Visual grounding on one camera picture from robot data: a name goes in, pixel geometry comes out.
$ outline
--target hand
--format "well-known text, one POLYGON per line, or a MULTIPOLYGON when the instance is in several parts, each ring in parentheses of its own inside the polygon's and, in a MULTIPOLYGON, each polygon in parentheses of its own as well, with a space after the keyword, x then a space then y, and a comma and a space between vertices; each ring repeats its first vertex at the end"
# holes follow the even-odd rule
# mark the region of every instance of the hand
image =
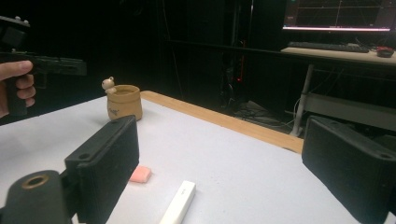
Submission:
MULTIPOLYGON (((6 83, 3 81, 9 77, 19 77, 27 74, 33 68, 30 61, 15 63, 0 63, 0 118, 8 114, 6 83)), ((26 101, 26 106, 35 103, 35 87, 32 75, 26 75, 18 78, 15 85, 19 89, 18 97, 26 101)))

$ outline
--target mug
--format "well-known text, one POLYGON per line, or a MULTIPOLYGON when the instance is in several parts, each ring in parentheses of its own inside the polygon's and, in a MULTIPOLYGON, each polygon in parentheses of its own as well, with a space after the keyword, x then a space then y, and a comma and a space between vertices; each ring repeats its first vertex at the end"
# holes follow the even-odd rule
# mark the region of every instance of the mug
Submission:
POLYGON ((142 119, 143 110, 140 90, 132 85, 115 86, 115 92, 107 94, 107 114, 110 119, 118 119, 135 115, 136 120, 142 119))

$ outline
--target pink block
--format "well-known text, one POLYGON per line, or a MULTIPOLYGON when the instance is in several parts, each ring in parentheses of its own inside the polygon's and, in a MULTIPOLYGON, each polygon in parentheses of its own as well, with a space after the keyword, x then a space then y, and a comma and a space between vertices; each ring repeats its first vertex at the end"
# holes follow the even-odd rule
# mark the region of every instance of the pink block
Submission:
POLYGON ((134 169, 134 172, 132 173, 132 176, 129 180, 137 183, 146 183, 148 182, 150 176, 151 169, 146 166, 138 165, 136 169, 134 169))

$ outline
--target computer monitor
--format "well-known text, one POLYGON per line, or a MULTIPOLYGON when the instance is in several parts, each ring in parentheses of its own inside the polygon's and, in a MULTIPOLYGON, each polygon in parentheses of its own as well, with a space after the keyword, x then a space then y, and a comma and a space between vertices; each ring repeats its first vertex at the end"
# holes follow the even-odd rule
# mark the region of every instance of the computer monitor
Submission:
POLYGON ((396 32, 396 1, 288 0, 283 30, 396 32))

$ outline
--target white figurine on mug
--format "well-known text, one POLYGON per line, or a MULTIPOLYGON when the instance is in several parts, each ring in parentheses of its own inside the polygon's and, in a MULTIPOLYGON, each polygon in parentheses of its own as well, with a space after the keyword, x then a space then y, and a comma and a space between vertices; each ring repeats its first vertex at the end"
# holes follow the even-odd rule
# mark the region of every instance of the white figurine on mug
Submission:
POLYGON ((107 94, 114 93, 116 91, 116 88, 114 87, 114 77, 103 80, 102 88, 107 94))

